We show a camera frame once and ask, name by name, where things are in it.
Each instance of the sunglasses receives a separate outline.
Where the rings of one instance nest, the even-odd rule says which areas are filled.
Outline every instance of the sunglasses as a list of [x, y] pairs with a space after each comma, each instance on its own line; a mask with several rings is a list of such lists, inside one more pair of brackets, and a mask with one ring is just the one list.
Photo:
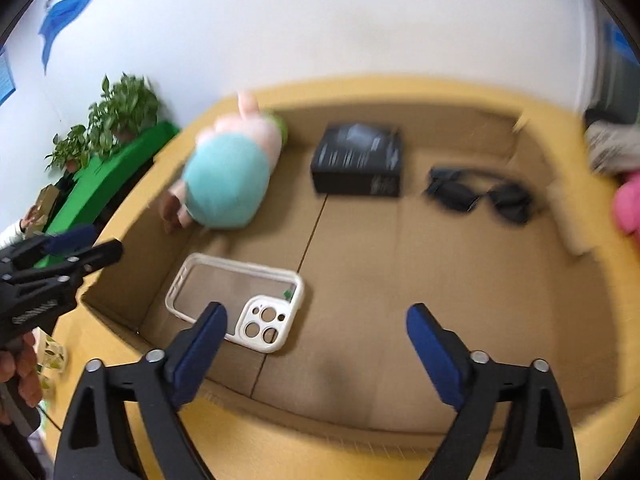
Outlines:
[[[480, 176], [500, 182], [489, 191], [478, 193], [467, 184], [459, 182], [469, 176]], [[496, 212], [505, 220], [518, 225], [524, 225], [531, 220], [533, 195], [522, 184], [493, 171], [434, 166], [429, 172], [429, 179], [429, 187], [424, 192], [448, 209], [468, 213], [476, 208], [483, 196], [486, 196]]]

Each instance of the human hand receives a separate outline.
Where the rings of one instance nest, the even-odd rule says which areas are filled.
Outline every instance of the human hand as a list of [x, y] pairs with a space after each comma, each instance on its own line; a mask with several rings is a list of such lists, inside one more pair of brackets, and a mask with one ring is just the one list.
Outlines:
[[33, 225], [38, 215], [38, 206], [32, 205], [27, 214], [20, 220], [20, 231], [25, 232], [28, 227]]
[[[36, 371], [37, 357], [33, 349], [36, 343], [34, 335], [29, 332], [22, 337], [24, 347], [14, 358], [9, 352], [0, 352], [0, 383], [11, 379], [16, 372], [20, 376], [18, 392], [30, 408], [35, 408], [42, 400], [42, 387]], [[11, 419], [0, 406], [0, 424], [11, 424]]]

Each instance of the cable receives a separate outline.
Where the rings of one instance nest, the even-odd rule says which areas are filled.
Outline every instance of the cable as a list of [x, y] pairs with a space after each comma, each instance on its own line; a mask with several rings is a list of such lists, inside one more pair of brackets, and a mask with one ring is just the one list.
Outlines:
[[47, 414], [47, 412], [45, 412], [39, 405], [38, 405], [38, 409], [40, 410], [40, 413], [42, 413], [45, 417], [47, 417], [47, 420], [53, 424], [53, 426], [60, 432], [62, 433], [62, 428], [60, 428], [59, 425], [57, 425], [53, 419]]

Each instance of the stuffed animal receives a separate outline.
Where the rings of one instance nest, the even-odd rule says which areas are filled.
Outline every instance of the stuffed animal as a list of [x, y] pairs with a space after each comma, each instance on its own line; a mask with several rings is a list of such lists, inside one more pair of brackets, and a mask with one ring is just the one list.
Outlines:
[[640, 243], [640, 171], [628, 173], [613, 197], [613, 218], [620, 230]]
[[193, 221], [210, 229], [238, 229], [257, 213], [287, 142], [287, 127], [261, 113], [249, 93], [238, 94], [238, 111], [198, 134], [182, 177], [161, 197], [168, 234]]

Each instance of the yellow tabletop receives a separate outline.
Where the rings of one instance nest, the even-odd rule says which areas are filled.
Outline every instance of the yellow tabletop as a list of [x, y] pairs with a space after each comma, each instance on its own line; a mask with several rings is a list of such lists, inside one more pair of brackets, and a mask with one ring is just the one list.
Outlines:
[[[431, 78], [359, 77], [292, 84], [256, 92], [264, 108], [302, 104], [309, 100], [363, 99], [386, 96], [478, 106], [521, 117], [521, 123], [537, 135], [552, 158], [568, 195], [572, 214], [581, 227], [580, 236], [602, 263], [615, 304], [618, 330], [620, 396], [575, 428], [582, 478], [597, 479], [620, 450], [640, 414], [640, 261], [632, 241], [619, 235], [609, 216], [615, 191], [612, 181], [590, 174], [586, 162], [580, 117], [554, 105], [501, 89]], [[188, 153], [194, 134], [221, 112], [234, 108], [227, 100], [214, 106], [178, 135], [157, 156], [158, 162], [173, 153]], [[116, 217], [107, 225], [102, 240], [122, 235], [127, 226]], [[85, 283], [88, 286], [95, 277]], [[100, 358], [106, 365], [139, 360], [140, 354], [110, 332], [79, 304], [63, 316], [54, 338], [64, 344], [69, 360], [64, 374], [55, 379], [56, 391], [49, 415], [62, 425], [84, 364]], [[321, 439], [270, 426], [241, 416], [207, 399], [197, 398], [181, 412], [182, 421], [204, 461], [218, 480], [278, 478], [307, 480], [367, 478], [373, 480], [417, 479], [428, 457], [375, 456], [370, 449], [342, 449]], [[140, 414], [129, 410], [134, 439], [150, 479], [161, 479]], [[60, 433], [46, 424], [46, 447], [55, 455]], [[472, 478], [484, 478], [491, 454], [482, 455]]]

